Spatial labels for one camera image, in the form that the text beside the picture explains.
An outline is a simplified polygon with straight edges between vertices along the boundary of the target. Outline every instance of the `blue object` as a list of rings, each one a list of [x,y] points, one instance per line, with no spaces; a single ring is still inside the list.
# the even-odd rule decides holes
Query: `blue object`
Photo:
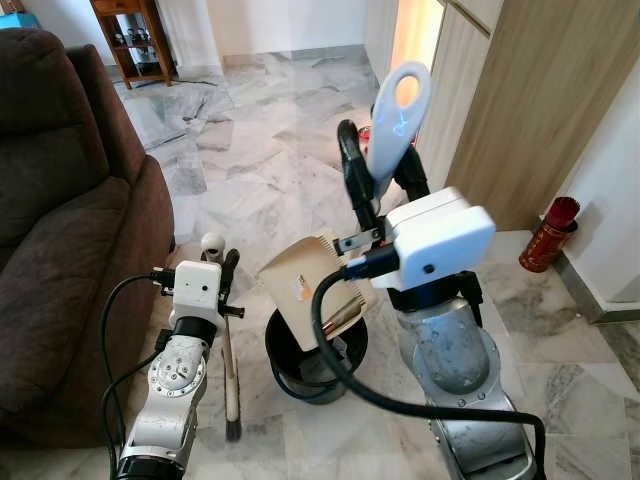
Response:
[[[0,28],[20,28],[35,27],[40,28],[40,24],[35,15],[31,13],[10,13],[0,16]]]

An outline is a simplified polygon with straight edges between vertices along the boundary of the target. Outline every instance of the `marble floor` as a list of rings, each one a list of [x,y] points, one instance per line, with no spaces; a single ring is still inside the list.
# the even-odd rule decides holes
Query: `marble floor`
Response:
[[[224,441],[216,343],[185,478],[448,479],[425,422],[378,410],[349,393],[327,406],[296,401],[275,384],[264,348],[274,305],[256,282],[257,271],[321,228],[340,234],[355,229],[334,137],[344,118],[367,121],[377,85],[366,59],[357,51],[296,60],[260,55],[224,78],[204,81],[119,88],[176,204],[184,243],[168,263],[199,257],[195,240],[209,230],[223,233],[241,253],[231,302],[247,313],[231,328],[243,437],[237,444]],[[383,208],[399,201],[392,191]],[[630,325],[600,332],[588,325],[554,271],[532,274],[518,265],[528,238],[528,232],[498,234],[477,267],[503,386],[520,409],[547,425],[549,479],[640,480],[638,377],[625,372],[638,367],[633,355],[640,331]],[[420,402],[421,390],[397,348],[394,311],[386,294],[378,296],[367,315],[369,347],[357,375],[381,392]],[[169,310],[170,300],[158,296],[143,355]],[[619,361],[608,342],[628,355]],[[140,373],[129,420],[145,395]],[[0,480],[85,478],[108,478],[104,449],[0,452]]]

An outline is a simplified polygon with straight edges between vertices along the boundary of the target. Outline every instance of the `brown couch armrest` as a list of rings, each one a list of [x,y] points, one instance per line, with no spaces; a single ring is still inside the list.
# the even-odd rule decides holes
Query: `brown couch armrest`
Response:
[[[111,175],[133,185],[145,152],[93,45],[67,49],[82,81],[104,145]]]

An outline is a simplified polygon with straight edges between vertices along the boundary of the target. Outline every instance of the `white handle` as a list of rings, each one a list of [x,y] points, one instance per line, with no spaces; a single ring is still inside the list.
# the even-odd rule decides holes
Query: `white handle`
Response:
[[[402,107],[396,101],[396,89],[405,77],[418,81],[418,93],[409,105]],[[382,83],[373,107],[367,157],[378,200],[387,191],[400,159],[420,128],[430,98],[431,75],[420,62],[403,63]]]

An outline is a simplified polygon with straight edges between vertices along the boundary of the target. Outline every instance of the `red canister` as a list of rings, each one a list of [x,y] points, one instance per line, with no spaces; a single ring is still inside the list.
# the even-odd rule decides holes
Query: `red canister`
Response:
[[[544,272],[560,253],[573,232],[578,229],[574,220],[580,205],[571,197],[559,197],[520,254],[520,265],[531,272]]]

